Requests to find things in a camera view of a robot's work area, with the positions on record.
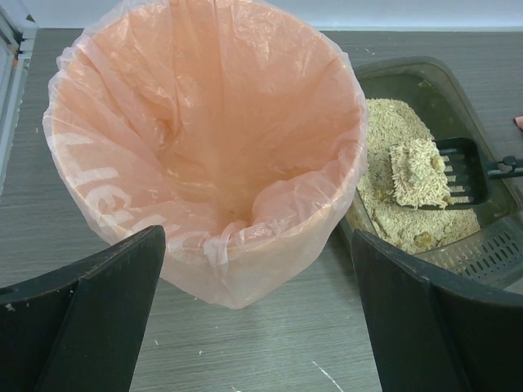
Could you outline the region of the grey litter box tray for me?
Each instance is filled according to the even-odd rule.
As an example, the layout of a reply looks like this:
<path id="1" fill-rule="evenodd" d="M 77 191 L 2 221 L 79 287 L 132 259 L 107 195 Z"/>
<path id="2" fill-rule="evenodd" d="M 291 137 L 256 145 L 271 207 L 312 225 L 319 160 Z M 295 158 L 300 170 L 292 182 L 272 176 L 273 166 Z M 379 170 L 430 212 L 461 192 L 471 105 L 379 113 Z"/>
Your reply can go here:
<path id="1" fill-rule="evenodd" d="M 361 65 L 356 77 L 366 97 L 409 106 L 436 139 L 472 138 L 494 161 L 489 137 L 449 67 L 430 56 Z M 513 180 L 494 180 L 490 199 L 474 208 L 478 229 L 417 257 L 464 277 L 505 288 L 522 277 L 522 193 Z"/>

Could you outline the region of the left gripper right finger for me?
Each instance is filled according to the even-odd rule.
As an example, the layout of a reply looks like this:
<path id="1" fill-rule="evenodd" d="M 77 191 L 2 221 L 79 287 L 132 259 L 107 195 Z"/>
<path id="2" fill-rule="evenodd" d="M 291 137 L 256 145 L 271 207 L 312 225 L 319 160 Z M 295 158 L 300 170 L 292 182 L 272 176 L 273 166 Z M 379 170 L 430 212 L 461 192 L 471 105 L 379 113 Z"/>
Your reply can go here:
<path id="1" fill-rule="evenodd" d="M 520 391 L 522 296 L 356 230 L 351 259 L 384 391 Z"/>

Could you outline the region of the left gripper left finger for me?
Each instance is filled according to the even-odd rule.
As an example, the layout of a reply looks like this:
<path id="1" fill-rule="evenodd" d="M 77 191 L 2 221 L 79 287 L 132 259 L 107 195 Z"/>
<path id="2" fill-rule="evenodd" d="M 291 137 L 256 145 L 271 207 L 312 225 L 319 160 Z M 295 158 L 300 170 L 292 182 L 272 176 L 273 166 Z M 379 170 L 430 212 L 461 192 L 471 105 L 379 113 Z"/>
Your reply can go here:
<path id="1" fill-rule="evenodd" d="M 160 225 L 1 290 L 3 391 L 128 391 L 165 253 Z"/>

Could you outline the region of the black litter scoop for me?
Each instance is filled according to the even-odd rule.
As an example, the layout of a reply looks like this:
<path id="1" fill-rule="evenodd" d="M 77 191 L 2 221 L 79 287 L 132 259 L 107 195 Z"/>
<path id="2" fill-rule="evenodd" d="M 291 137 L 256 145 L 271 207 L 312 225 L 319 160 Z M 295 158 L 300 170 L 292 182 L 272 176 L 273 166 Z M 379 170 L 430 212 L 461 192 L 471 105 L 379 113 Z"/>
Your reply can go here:
<path id="1" fill-rule="evenodd" d="M 522 160 L 490 162 L 471 138 L 409 139 L 389 149 L 392 195 L 402 207 L 471 209 L 486 203 L 492 180 L 522 176 Z"/>

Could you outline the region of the bin with orange bag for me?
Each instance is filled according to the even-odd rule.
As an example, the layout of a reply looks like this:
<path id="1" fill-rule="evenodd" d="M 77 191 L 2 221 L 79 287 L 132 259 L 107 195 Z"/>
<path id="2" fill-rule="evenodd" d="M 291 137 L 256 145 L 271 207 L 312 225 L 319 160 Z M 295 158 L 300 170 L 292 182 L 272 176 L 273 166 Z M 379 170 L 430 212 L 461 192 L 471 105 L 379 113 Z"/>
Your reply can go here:
<path id="1" fill-rule="evenodd" d="M 161 275 L 241 309 L 320 255 L 366 168 L 348 54 L 260 1 L 124 1 L 57 60 L 42 118 L 89 227 L 161 225 Z"/>

